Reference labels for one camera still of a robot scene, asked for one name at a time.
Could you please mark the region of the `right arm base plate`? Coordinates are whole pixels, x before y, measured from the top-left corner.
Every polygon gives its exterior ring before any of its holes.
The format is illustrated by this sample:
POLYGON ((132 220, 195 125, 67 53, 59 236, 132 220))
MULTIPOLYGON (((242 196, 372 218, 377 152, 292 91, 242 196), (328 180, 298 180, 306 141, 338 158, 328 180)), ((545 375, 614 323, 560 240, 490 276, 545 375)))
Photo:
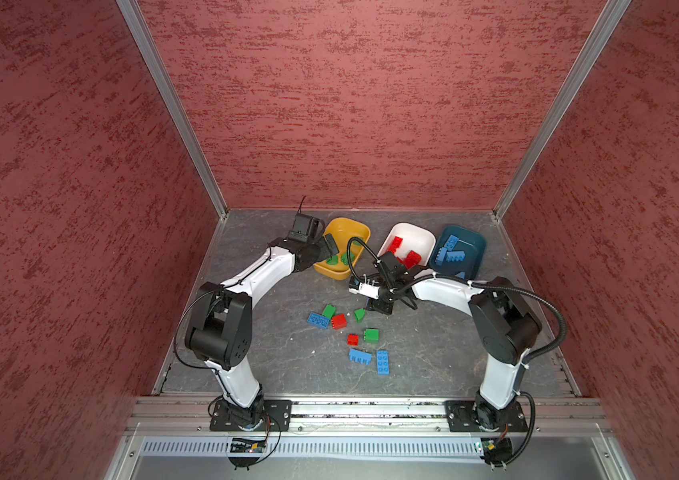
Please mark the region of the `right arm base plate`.
POLYGON ((523 408, 517 400, 497 409, 483 401, 447 400, 445 419, 453 433, 501 434, 525 433, 529 430, 523 408))

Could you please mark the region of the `red lego top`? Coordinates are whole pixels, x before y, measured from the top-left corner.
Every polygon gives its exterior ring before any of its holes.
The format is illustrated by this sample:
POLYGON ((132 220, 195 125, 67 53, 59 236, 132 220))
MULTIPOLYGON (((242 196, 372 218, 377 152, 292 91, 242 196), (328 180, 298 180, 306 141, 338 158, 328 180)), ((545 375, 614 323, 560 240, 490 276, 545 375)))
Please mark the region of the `red lego top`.
POLYGON ((407 269, 411 269, 421 264, 421 256, 415 250, 411 250, 409 251, 409 254, 407 254, 407 257, 405 257, 403 264, 405 264, 407 269))

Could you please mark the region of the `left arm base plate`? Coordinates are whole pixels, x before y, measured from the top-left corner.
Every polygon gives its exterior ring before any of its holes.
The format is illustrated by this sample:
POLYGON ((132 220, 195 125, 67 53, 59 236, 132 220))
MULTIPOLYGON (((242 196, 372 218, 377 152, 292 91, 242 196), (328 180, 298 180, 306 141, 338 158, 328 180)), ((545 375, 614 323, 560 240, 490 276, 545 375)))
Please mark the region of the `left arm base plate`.
POLYGON ((209 430, 212 432, 285 432, 289 430, 293 402, 259 399, 249 408, 226 400, 209 406, 209 430))

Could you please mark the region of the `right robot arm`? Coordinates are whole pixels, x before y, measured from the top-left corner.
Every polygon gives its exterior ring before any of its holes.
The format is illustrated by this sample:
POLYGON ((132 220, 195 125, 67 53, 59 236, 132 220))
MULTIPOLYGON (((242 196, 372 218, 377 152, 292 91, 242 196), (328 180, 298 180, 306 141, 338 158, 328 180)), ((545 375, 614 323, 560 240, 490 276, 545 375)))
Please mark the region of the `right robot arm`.
POLYGON ((527 357, 541 333, 541 322, 525 296, 504 277, 475 282, 423 266, 405 268, 385 254, 373 262, 377 272, 351 272, 349 291, 367 298, 371 309, 389 314, 397 301, 415 309, 426 301, 469 316, 487 352, 485 375, 473 404, 473 424, 483 431, 503 429, 521 394, 527 357))

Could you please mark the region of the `red lego pile bottom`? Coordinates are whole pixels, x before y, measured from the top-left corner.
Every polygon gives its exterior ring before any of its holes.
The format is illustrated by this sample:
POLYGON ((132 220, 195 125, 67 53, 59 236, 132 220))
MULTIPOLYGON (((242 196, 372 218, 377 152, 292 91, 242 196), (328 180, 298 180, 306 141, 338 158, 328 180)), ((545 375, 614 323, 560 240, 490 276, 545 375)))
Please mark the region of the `red lego pile bottom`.
POLYGON ((347 318, 345 317, 345 314, 333 316, 333 318, 331 318, 331 327, 334 330, 341 330, 347 327, 347 318))

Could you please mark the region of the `green lego pile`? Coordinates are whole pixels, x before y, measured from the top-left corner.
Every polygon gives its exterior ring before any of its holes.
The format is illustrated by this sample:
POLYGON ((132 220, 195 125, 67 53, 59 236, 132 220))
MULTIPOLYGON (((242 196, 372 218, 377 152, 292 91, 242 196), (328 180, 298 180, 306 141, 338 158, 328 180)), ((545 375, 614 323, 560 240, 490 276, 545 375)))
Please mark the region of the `green lego pile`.
POLYGON ((323 312, 321 313, 321 315, 325 318, 331 319, 331 318, 333 318, 333 316, 335 316, 335 313, 336 313, 336 308, 333 305, 328 304, 323 309, 323 312))

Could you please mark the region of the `red lego diagonal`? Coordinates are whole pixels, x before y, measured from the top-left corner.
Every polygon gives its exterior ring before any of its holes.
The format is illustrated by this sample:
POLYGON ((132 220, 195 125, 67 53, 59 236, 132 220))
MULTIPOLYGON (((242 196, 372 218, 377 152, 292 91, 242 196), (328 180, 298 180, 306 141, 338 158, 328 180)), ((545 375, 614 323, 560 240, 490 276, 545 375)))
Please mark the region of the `red lego diagonal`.
POLYGON ((399 236, 393 237, 393 240, 391 240, 391 244, 389 244, 389 253, 397 255, 397 252, 399 252, 399 248, 401 248, 401 244, 403 244, 403 238, 399 236))

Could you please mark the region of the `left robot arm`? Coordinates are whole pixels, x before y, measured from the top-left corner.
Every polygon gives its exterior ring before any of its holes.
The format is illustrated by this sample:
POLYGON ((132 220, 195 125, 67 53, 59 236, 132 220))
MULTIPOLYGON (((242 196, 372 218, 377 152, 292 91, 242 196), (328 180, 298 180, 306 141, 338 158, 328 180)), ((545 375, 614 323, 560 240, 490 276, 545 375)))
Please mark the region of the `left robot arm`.
POLYGON ((214 374, 222 390, 217 403, 243 429, 257 428, 265 416, 262 386, 247 359, 253 309, 280 280, 338 253, 324 232, 323 220, 297 213, 289 232, 269 242, 253 264, 219 284, 201 285, 191 302, 185 348, 214 374))

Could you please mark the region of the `green lego square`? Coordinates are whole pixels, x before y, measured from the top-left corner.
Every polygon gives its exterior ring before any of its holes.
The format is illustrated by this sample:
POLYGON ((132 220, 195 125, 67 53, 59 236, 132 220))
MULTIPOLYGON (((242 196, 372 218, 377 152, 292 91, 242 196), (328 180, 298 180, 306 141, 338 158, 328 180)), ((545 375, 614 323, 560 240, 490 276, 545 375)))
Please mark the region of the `green lego square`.
POLYGON ((379 330, 375 328, 367 328, 363 332, 363 339, 367 343, 377 344, 379 343, 379 330))

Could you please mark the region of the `green lego small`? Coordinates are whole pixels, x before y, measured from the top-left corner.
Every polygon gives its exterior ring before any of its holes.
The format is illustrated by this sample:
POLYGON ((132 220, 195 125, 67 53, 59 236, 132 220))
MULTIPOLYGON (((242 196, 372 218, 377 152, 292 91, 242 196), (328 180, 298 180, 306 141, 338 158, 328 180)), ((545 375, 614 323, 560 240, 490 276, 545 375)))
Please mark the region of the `green lego small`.
POLYGON ((353 315, 355 316, 355 320, 357 320, 357 322, 361 323, 361 322, 363 322, 363 319, 365 319, 365 315, 367 315, 367 310, 365 310, 363 308, 357 309, 357 310, 355 310, 355 312, 353 312, 353 315))

